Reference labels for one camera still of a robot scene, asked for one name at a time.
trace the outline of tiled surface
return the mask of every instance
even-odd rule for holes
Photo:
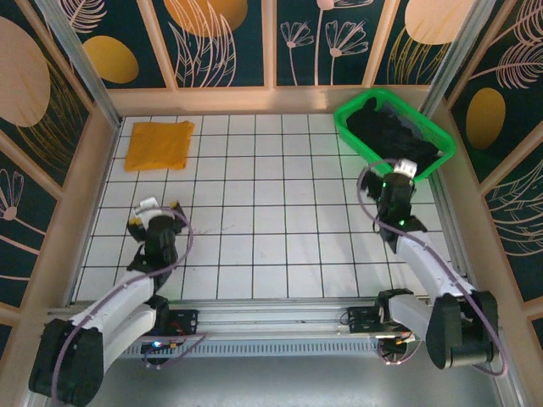
[[[150,120],[195,124],[184,170],[123,170],[133,124]],[[138,249],[126,235],[130,207],[148,195],[179,200],[196,233],[159,292],[169,299],[373,297],[392,287],[423,294],[358,207],[365,161],[337,138],[331,115],[127,118],[121,135],[75,299],[98,298],[119,281]],[[427,182],[413,203],[449,260]],[[186,244],[184,233],[177,250]]]

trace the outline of orange towel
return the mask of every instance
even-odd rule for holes
[[[194,123],[134,123],[125,171],[182,170]]]

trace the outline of cable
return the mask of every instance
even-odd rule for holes
[[[379,356],[379,359],[381,359],[386,365],[401,365],[402,363],[406,363],[410,358],[415,355],[415,353],[421,347],[421,343],[423,343],[422,340],[418,341],[417,346],[407,356],[404,355],[400,360],[395,360],[394,362],[391,362],[390,360],[387,360],[386,355],[383,354],[383,344],[381,343],[381,341],[379,341],[377,345],[377,355]]]
[[[142,213],[147,212],[148,210],[156,210],[156,208],[145,209],[144,211],[142,211]],[[194,230],[193,230],[193,227],[191,226],[190,222],[188,221],[187,217],[185,215],[177,213],[175,210],[172,210],[170,208],[160,208],[160,210],[162,212],[165,212],[167,214],[170,214],[170,215],[173,215],[173,216],[179,218],[180,220],[183,221],[183,223],[185,225],[187,225],[187,228],[188,228],[187,250],[185,251],[185,253],[183,255],[181,255],[179,257],[179,259],[177,259],[177,261],[175,263],[172,263],[171,265],[168,265],[163,269],[153,271],[153,272],[148,273],[148,274],[143,274],[143,275],[134,277],[131,280],[127,281],[122,286],[118,286],[111,293],[109,293],[106,297],[104,297],[104,299],[102,299],[98,304],[96,304],[96,306],[91,310],[91,312],[89,312],[88,315],[85,318],[83,318],[81,320],[81,322],[72,330],[70,335],[68,335],[68,337],[64,341],[64,343],[62,345],[62,348],[60,349],[57,361],[54,364],[53,380],[52,380],[52,383],[51,383],[51,398],[53,399],[53,402],[55,402],[55,401],[58,402],[59,401],[59,393],[58,393],[57,386],[59,385],[59,374],[60,374],[60,366],[62,365],[62,361],[64,360],[64,357],[66,356],[66,352],[68,351],[68,347],[70,346],[70,344],[74,340],[74,337],[76,337],[77,333],[85,326],[85,324],[87,324],[91,319],[93,319],[96,316],[96,314],[109,301],[111,301],[112,298],[114,298],[122,290],[127,289],[128,286],[130,286],[131,284],[134,284],[135,282],[139,282],[141,280],[145,280],[145,279],[148,279],[148,278],[154,278],[156,276],[160,276],[162,274],[165,274],[165,273],[168,273],[168,272],[174,270],[177,266],[179,266],[185,260],[185,258],[187,258],[187,255],[190,253],[191,249],[193,248]],[[204,338],[205,338],[205,335],[203,335],[202,338],[199,341],[196,342],[196,344],[203,341]]]
[[[498,336],[498,334],[496,333],[496,331],[494,330],[494,328],[490,324],[490,321],[488,320],[488,318],[486,318],[486,316],[483,314],[483,311],[479,308],[477,303],[475,303],[473,298],[471,298],[471,295],[467,292],[466,288],[464,288],[464,286],[461,284],[458,277],[455,276],[455,274],[452,273],[449,270],[449,267],[444,262],[444,260],[442,260],[442,258],[435,252],[435,250],[433,250],[431,247],[427,246],[422,240],[420,240],[419,238],[417,238],[417,237],[415,237],[415,236],[413,236],[413,235],[411,235],[409,233],[405,233],[404,231],[401,231],[400,229],[397,229],[397,228],[395,228],[395,227],[393,227],[391,225],[388,225],[388,224],[384,223],[383,221],[381,221],[379,219],[375,219],[375,217],[372,216],[370,211],[366,208],[366,204],[362,200],[361,187],[362,187],[362,181],[364,180],[364,177],[366,176],[368,171],[371,168],[374,168],[374,167],[376,167],[378,165],[381,165],[381,164],[396,164],[397,162],[398,162],[397,159],[384,159],[382,161],[378,161],[376,163],[369,164],[364,170],[362,170],[362,172],[358,176],[358,180],[356,182],[356,196],[358,197],[358,204],[361,206],[364,213],[371,220],[375,220],[375,222],[379,226],[381,226],[382,228],[384,228],[384,229],[386,229],[388,231],[392,231],[393,233],[396,233],[396,234],[398,234],[398,235],[400,235],[402,237],[406,237],[406,238],[412,240],[413,242],[421,245],[422,247],[424,247],[424,250],[426,250],[428,253],[430,253],[430,255],[432,257],[434,257],[434,259],[439,263],[441,268],[444,270],[447,277],[449,277],[449,280],[451,280],[451,282],[458,288],[458,290],[462,293],[462,295],[467,300],[469,305],[473,308],[473,311],[475,311],[475,314],[477,314],[477,316],[479,317],[481,322],[483,322],[484,328],[489,333],[490,337],[492,338],[492,341],[495,343],[496,347],[498,348],[498,350],[500,352],[501,360],[502,360],[502,365],[501,365],[501,370],[500,371],[494,372],[494,371],[491,371],[489,369],[486,369],[486,368],[484,368],[482,366],[478,366],[478,365],[474,365],[473,368],[475,368],[478,371],[481,371],[484,374],[487,374],[489,376],[493,376],[493,377],[505,376],[507,374],[508,370],[509,370],[509,362],[508,362],[508,359],[507,359],[507,354],[506,354],[505,347],[504,347],[502,341],[500,340],[500,337]]]
[[[199,335],[189,335],[190,337],[197,337]],[[159,365],[153,365],[152,363],[150,363],[148,361],[148,357],[149,357],[149,354],[153,351],[153,350],[156,350],[156,349],[153,349],[153,348],[149,348],[147,349],[147,352],[145,352],[145,355],[143,356],[143,363],[145,364],[145,367],[147,367],[148,369],[154,369],[156,371],[160,371],[162,369],[164,369],[165,367],[168,367],[168,366],[171,366],[171,365],[174,365],[175,363],[179,362],[181,359],[183,359],[186,355],[190,354],[194,348],[196,348],[198,345],[200,345],[204,339],[207,337],[207,334],[203,334],[201,336],[201,338],[196,341],[195,343],[193,343],[192,345],[190,345],[185,351],[183,351],[182,354],[180,354],[179,356],[176,356],[175,358],[171,358],[171,359],[168,359],[166,362],[164,363],[161,363]]]

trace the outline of green basket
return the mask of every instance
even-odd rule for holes
[[[405,116],[411,123],[415,124],[423,134],[424,140],[431,142],[437,147],[443,155],[439,157],[432,165],[430,165],[420,175],[415,177],[415,181],[421,181],[428,177],[432,172],[438,169],[447,159],[453,156],[456,151],[456,144],[451,135],[446,131],[441,130],[436,124],[431,122],[426,116],[417,112],[406,102],[398,98],[392,92],[384,89],[370,89],[361,93],[356,98],[352,99],[347,104],[344,104],[333,114],[336,126],[339,130],[341,138],[358,154],[360,154],[368,163],[375,163],[388,157],[379,157],[371,150],[364,142],[361,142],[358,137],[349,131],[347,128],[347,119],[356,111],[361,109],[366,100],[369,98],[377,99],[377,110],[381,109],[384,102],[392,104],[399,114]],[[382,176],[392,172],[392,167],[388,164],[381,164],[376,167],[376,170]]]

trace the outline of robotic arm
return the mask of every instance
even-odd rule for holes
[[[379,348],[402,357],[406,341],[401,337],[398,343],[397,333],[413,332],[426,341],[430,358],[440,369],[490,362],[498,353],[489,336],[492,332],[488,326],[485,329],[484,322],[497,331],[496,301],[490,293],[477,291],[457,276],[444,260],[435,257],[434,250],[428,251],[433,244],[427,229],[411,214],[416,168],[415,164],[401,160],[394,172],[383,178],[367,171],[359,180],[359,187],[377,203],[376,222],[392,226],[381,227],[379,233],[413,269],[432,307],[409,290],[383,291],[370,309],[348,309],[350,331],[391,332],[379,339]],[[171,273],[159,270],[173,267],[178,260],[176,234],[187,226],[182,219],[186,218],[179,203],[164,210],[155,198],[148,198],[134,209],[127,228],[142,244],[134,260],[121,281],[96,303],[68,321],[55,319],[46,325],[29,380],[31,391],[52,396],[55,366],[70,336],[73,338],[60,365],[57,397],[75,406],[85,406],[98,392],[111,364],[139,337],[180,334],[170,329],[168,302],[156,293]],[[104,303],[113,295],[115,301]],[[101,303],[104,305],[98,309],[96,304]],[[473,312],[473,304],[482,314]],[[188,326],[181,327],[174,321],[184,334],[196,333],[197,311],[191,312]]]
[[[57,384],[61,401],[76,406],[87,405],[98,392],[105,372],[136,339],[147,332],[153,335],[169,334],[171,320],[168,302],[156,293],[171,272],[159,276],[147,275],[177,262],[176,234],[186,225],[181,220],[184,213],[179,203],[173,203],[171,211],[182,217],[161,209],[155,198],[142,201],[133,210],[127,228],[142,244],[134,260],[118,284],[96,303],[68,321],[55,319],[46,325],[29,380],[31,391],[52,395],[53,367],[66,338],[91,314],[95,304],[111,297],[118,287],[124,286],[124,289],[115,295],[115,301],[107,302],[72,340],[64,356]],[[142,278],[127,284],[138,276]],[[195,329],[190,326],[184,331],[195,333]]]
[[[379,231],[382,239],[411,267],[432,304],[432,307],[427,306],[405,289],[381,292],[375,305],[375,311],[380,315],[379,322],[384,330],[391,329],[390,324],[395,328],[399,324],[404,327],[403,331],[411,331],[424,339],[430,359],[440,369],[491,362],[498,354],[496,346],[462,291],[469,293],[497,332],[495,298],[491,293],[477,291],[443,259],[428,251],[432,248],[435,252],[435,248],[427,229],[411,214],[416,170],[414,163],[403,159],[395,165],[393,173],[383,178],[368,171],[359,180],[361,190],[367,191],[367,196],[377,203],[380,223],[397,230],[382,227]],[[362,315],[351,309],[350,321],[364,318]],[[389,354],[405,353],[406,346],[398,347],[398,342],[383,338],[379,347],[385,348]]]

